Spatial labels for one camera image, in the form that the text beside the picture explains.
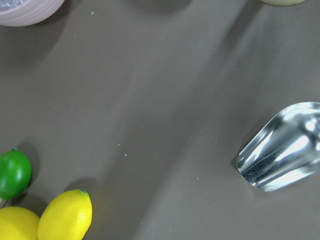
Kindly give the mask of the wooden stand with round base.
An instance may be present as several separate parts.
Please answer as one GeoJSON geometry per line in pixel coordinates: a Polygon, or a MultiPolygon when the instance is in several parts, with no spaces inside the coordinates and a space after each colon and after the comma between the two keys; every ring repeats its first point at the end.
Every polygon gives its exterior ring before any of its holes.
{"type": "Polygon", "coordinates": [[[272,5],[272,6],[294,6],[305,2],[306,0],[260,0],[263,3],[272,5]]]}

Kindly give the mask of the yellow lemon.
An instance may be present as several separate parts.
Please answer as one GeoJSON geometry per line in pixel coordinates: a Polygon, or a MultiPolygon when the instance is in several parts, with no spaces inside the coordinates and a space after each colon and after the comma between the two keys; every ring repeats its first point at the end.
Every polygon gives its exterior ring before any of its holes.
{"type": "Polygon", "coordinates": [[[39,240],[82,240],[93,216],[88,192],[74,189],[54,198],[40,217],[37,229],[39,240]]]}
{"type": "Polygon", "coordinates": [[[0,210],[1,240],[37,240],[39,216],[19,206],[8,206],[0,210]]]}

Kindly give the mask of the wooden cutting board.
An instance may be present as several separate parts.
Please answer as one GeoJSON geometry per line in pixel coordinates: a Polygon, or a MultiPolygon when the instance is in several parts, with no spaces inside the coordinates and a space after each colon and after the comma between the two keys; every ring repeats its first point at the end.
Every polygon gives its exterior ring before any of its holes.
{"type": "Polygon", "coordinates": [[[0,207],[2,208],[4,204],[5,204],[5,201],[0,198],[0,207]]]}

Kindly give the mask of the green lime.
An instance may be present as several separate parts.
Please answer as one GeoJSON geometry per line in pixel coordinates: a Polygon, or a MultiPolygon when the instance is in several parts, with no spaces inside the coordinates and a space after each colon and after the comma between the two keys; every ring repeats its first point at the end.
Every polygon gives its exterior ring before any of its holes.
{"type": "Polygon", "coordinates": [[[22,193],[32,177],[32,165],[16,148],[0,155],[0,199],[7,201],[22,193]]]}

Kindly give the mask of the pink bowl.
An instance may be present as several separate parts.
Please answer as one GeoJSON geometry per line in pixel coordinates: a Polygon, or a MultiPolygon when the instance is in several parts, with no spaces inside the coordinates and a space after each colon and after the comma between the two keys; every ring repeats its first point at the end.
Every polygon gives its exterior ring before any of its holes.
{"type": "Polygon", "coordinates": [[[23,27],[37,24],[53,15],[64,0],[26,0],[16,8],[0,13],[0,25],[23,27]]]}

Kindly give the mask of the steel ice scoop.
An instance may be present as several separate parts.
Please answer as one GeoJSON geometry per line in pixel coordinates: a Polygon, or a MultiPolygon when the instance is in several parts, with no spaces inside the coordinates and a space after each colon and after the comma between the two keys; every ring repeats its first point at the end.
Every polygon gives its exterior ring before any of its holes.
{"type": "Polygon", "coordinates": [[[320,172],[320,104],[277,113],[239,152],[236,167],[253,187],[274,192],[320,172]]]}

